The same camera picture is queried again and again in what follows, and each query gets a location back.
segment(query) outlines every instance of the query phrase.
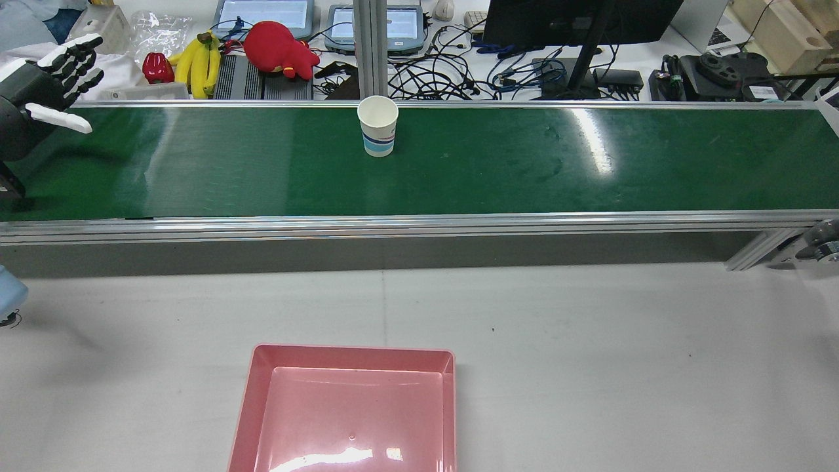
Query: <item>pink tray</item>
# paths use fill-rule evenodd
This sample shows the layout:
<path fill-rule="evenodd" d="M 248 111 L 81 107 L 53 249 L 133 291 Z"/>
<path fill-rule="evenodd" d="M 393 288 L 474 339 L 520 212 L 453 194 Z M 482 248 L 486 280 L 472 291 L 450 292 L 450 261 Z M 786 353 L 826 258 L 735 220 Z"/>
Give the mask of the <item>pink tray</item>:
<path fill-rule="evenodd" d="M 448 351 L 260 344 L 229 472 L 456 472 Z"/>

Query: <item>red bell pepper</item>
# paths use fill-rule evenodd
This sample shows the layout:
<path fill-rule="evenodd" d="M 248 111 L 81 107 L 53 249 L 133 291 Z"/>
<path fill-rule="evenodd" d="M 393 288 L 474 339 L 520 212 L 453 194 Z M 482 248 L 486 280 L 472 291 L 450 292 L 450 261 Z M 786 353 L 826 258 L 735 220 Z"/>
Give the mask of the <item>red bell pepper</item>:
<path fill-rule="evenodd" d="M 161 52 L 150 52 L 143 61 L 143 74 L 150 84 L 162 84 L 175 81 L 175 71 Z"/>

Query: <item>paper cup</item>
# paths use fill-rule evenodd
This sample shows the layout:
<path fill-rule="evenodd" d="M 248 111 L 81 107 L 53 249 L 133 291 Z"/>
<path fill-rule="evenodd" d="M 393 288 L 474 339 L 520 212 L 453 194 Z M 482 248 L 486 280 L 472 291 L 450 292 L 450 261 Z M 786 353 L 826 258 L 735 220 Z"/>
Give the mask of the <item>paper cup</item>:
<path fill-rule="evenodd" d="M 396 118 L 399 109 L 387 97 L 373 95 L 358 104 L 358 120 L 362 122 L 364 150 L 373 157 L 384 157 L 393 151 L 396 140 Z"/>

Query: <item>robot finger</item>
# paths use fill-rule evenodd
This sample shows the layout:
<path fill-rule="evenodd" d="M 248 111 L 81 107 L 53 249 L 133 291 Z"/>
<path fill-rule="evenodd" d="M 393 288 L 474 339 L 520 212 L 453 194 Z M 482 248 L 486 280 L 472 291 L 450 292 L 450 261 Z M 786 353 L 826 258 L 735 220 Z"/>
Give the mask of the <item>robot finger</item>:
<path fill-rule="evenodd" d="M 67 50 L 67 46 L 61 45 L 38 60 L 36 65 L 40 67 L 42 71 L 52 74 L 64 67 L 69 55 L 70 53 Z"/>
<path fill-rule="evenodd" d="M 85 34 L 76 39 L 71 39 L 64 43 L 68 52 L 77 58 L 83 58 L 93 51 L 93 48 L 102 44 L 102 37 L 99 34 L 91 33 Z"/>
<path fill-rule="evenodd" d="M 54 124 L 55 126 L 69 128 L 84 134 L 93 131 L 91 124 L 79 115 L 60 112 L 38 103 L 27 103 L 24 105 L 24 108 L 29 114 L 29 117 L 35 121 Z"/>
<path fill-rule="evenodd" d="M 88 72 L 88 74 L 81 79 L 81 82 L 77 86 L 73 87 L 72 90 L 64 95 L 65 108 L 72 105 L 82 93 L 85 93 L 98 85 L 104 76 L 105 72 L 103 72 L 102 69 L 97 68 Z"/>
<path fill-rule="evenodd" d="M 64 91 L 69 92 L 71 88 L 78 82 L 79 78 L 87 74 L 87 72 L 96 64 L 96 53 L 91 53 L 82 62 L 76 63 L 76 67 L 67 76 L 58 77 L 62 80 L 61 84 L 64 86 Z"/>

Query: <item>gray floor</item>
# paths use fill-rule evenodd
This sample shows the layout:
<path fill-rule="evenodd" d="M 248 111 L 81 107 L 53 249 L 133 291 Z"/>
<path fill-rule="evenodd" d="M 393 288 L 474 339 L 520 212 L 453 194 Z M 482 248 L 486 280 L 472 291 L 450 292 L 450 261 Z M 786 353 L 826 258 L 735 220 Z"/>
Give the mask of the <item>gray floor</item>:
<path fill-rule="evenodd" d="M 839 266 L 27 279 L 2 470 L 224 470 L 259 343 L 451 349 L 461 471 L 829 470 Z"/>

